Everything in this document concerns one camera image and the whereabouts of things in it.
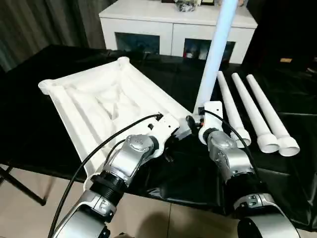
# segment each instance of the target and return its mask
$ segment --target grey curtain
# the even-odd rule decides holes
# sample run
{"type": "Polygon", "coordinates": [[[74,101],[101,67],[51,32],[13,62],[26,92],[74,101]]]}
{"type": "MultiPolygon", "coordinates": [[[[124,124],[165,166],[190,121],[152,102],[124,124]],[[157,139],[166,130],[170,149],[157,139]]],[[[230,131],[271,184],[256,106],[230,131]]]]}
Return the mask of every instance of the grey curtain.
{"type": "Polygon", "coordinates": [[[0,0],[0,65],[8,71],[44,47],[104,49],[99,12],[116,0],[0,0]]]}

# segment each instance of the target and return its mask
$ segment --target white plastic tray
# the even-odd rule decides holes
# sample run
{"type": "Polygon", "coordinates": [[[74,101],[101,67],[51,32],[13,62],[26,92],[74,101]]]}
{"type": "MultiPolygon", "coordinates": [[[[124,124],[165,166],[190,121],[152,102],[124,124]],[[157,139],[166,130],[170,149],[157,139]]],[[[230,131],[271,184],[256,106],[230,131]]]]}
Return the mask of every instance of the white plastic tray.
{"type": "MultiPolygon", "coordinates": [[[[99,144],[132,122],[157,112],[179,120],[179,139],[190,134],[186,116],[191,113],[133,67],[129,58],[83,72],[39,83],[49,95],[83,161],[99,144]]],[[[89,177],[104,163],[113,145],[130,134],[146,134],[148,119],[112,140],[85,165],[89,177]]]]}

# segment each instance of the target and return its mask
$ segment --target dark wall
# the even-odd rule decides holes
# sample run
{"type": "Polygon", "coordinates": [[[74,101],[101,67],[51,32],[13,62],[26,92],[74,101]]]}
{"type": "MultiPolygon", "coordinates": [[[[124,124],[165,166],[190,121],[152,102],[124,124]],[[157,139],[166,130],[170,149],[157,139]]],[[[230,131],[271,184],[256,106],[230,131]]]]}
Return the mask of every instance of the dark wall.
{"type": "Polygon", "coordinates": [[[244,63],[305,71],[317,53],[316,1],[250,0],[248,9],[259,25],[244,63]]]}

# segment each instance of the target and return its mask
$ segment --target robotic arm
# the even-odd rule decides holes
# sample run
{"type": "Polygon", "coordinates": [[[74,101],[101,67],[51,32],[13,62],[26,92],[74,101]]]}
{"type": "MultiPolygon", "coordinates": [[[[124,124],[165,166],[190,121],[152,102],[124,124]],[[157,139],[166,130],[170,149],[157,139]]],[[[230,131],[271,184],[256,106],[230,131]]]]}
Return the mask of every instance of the robotic arm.
{"type": "Polygon", "coordinates": [[[54,238],[107,238],[116,206],[131,184],[139,168],[164,151],[167,139],[179,128],[172,115],[163,116],[150,124],[147,135],[129,135],[105,164],[100,175],[93,176],[90,190],[86,190],[61,221],[54,238]]]}
{"type": "MultiPolygon", "coordinates": [[[[205,103],[205,110],[222,117],[221,102],[205,103]]],[[[205,114],[199,139],[208,146],[210,158],[218,166],[226,197],[238,224],[239,238],[299,238],[283,211],[255,174],[247,154],[222,131],[221,121],[205,114]]]]}
{"type": "MultiPolygon", "coordinates": [[[[222,117],[221,102],[205,103],[205,110],[222,117]]],[[[276,205],[257,177],[247,154],[222,131],[221,120],[205,114],[199,139],[208,146],[210,158],[218,166],[233,214],[240,219],[239,238],[299,238],[297,230],[276,205]]],[[[106,223],[139,168],[164,151],[166,140],[178,129],[171,115],[162,117],[147,135],[129,135],[103,171],[92,177],[86,190],[61,221],[54,238],[108,238],[106,223]]]]}

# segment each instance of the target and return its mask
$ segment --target white cabinet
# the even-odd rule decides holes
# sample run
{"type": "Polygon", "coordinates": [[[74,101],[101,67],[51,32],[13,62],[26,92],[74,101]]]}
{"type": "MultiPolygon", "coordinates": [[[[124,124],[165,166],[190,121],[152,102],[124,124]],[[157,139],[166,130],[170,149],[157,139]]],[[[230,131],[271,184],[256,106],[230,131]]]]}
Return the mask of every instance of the white cabinet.
{"type": "Polygon", "coordinates": [[[123,50],[118,47],[118,33],[130,33],[157,36],[159,54],[168,56],[171,54],[172,23],[101,18],[101,24],[107,49],[123,50]]]}
{"type": "MultiPolygon", "coordinates": [[[[99,17],[107,49],[137,48],[160,55],[183,56],[188,40],[212,39],[219,10],[217,6],[204,5],[193,12],[178,12],[174,4],[159,0],[118,0],[99,17]],[[129,34],[134,34],[133,40],[128,39],[129,34]]],[[[231,63],[242,63],[256,27],[249,11],[237,8],[228,38],[233,46],[231,63]]]]}
{"type": "MultiPolygon", "coordinates": [[[[185,40],[211,40],[215,26],[201,26],[190,24],[174,24],[172,55],[183,56],[185,40]]],[[[229,42],[234,42],[230,63],[242,63],[252,39],[254,29],[232,27],[228,36],[229,42]]]]}

